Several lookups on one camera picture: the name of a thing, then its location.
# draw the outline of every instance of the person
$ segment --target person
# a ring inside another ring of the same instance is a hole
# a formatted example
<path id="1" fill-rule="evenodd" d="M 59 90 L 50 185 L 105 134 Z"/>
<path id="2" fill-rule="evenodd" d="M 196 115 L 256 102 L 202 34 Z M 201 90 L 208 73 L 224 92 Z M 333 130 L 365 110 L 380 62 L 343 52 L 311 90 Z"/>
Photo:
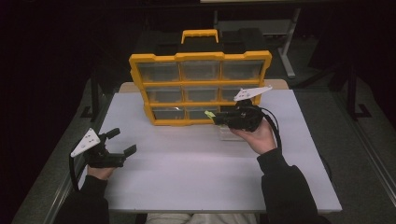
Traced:
<path id="1" fill-rule="evenodd" d="M 271 224 L 321 224 L 330 223 L 318 215 L 318 209 L 311 191 L 300 169 L 288 166 L 282 148 L 276 147 L 276 141 L 270 124 L 264 119 L 259 128 L 251 133 L 231 129 L 242 137 L 259 154 L 257 161 L 264 173 L 262 176 L 262 194 L 264 197 L 268 221 Z M 72 192 L 65 200 L 55 224 L 64 223 L 109 223 L 108 204 L 104 198 L 107 180 L 114 168 L 96 169 L 88 167 L 87 176 L 80 192 Z M 147 223 L 255 223 L 256 220 L 242 215 L 161 215 L 148 214 Z"/>

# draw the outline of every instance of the table surface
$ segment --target table surface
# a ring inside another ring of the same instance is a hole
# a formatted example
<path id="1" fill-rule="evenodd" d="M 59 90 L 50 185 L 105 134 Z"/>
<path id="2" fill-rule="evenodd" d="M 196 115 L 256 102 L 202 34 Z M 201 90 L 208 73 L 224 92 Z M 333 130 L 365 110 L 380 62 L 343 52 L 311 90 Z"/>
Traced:
<path id="1" fill-rule="evenodd" d="M 268 91 L 261 107 L 276 115 L 286 161 L 302 170 L 319 212 L 341 211 L 293 91 Z M 246 142 L 221 141 L 219 128 L 210 124 L 153 126 L 140 93 L 132 92 L 114 95 L 100 133 L 114 128 L 120 134 L 107 140 L 106 148 L 117 153 L 137 144 L 137 152 L 109 180 L 109 209 L 265 212 L 258 155 Z"/>

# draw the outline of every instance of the person's left hand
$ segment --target person's left hand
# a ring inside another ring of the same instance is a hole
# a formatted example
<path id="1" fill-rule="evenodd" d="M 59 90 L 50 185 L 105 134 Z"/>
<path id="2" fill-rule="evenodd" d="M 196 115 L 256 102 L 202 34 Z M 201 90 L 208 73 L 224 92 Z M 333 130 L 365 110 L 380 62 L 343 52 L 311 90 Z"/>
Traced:
<path id="1" fill-rule="evenodd" d="M 110 168 L 93 168 L 90 165 L 87 166 L 87 175 L 92 175 L 101 180 L 108 180 L 108 178 L 113 174 L 115 167 Z"/>

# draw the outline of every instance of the yellow handle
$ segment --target yellow handle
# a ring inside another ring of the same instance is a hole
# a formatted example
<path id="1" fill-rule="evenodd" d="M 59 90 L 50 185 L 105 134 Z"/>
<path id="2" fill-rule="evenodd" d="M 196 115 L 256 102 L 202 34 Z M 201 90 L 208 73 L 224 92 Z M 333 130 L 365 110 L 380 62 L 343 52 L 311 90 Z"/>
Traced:
<path id="1" fill-rule="evenodd" d="M 181 37 L 181 43 L 184 43 L 184 38 L 186 36 L 214 36 L 216 38 L 216 43 L 219 43 L 218 30 L 185 30 L 183 31 L 183 36 Z"/>

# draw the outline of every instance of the small parts organizer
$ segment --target small parts organizer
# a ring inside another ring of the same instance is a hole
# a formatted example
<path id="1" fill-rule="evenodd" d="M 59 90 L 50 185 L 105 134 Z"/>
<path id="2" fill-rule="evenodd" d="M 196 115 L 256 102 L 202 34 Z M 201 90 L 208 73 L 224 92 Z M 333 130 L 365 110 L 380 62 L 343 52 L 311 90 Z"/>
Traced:
<path id="1" fill-rule="evenodd" d="M 240 89 L 264 86 L 271 53 L 258 29 L 144 32 L 129 59 L 144 111 L 154 125 L 208 124 L 235 105 Z M 260 95 L 252 99 L 260 103 Z"/>

